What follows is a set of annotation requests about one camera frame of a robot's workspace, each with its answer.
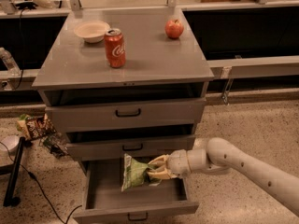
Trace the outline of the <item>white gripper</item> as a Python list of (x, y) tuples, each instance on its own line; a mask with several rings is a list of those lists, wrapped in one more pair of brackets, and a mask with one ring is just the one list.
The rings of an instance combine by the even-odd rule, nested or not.
[(160, 172), (156, 170), (147, 171), (149, 177), (168, 180), (172, 178), (183, 178), (191, 172), (188, 155), (185, 149), (176, 150), (168, 155), (161, 155), (149, 162), (152, 169), (165, 168)]

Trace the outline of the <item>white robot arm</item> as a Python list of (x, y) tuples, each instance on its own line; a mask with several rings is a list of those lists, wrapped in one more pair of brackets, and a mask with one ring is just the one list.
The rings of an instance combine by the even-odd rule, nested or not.
[(246, 154), (225, 139), (214, 137), (201, 148), (175, 150), (149, 165), (154, 170), (148, 175), (162, 180), (191, 173), (220, 175), (235, 169), (299, 216), (299, 178)]

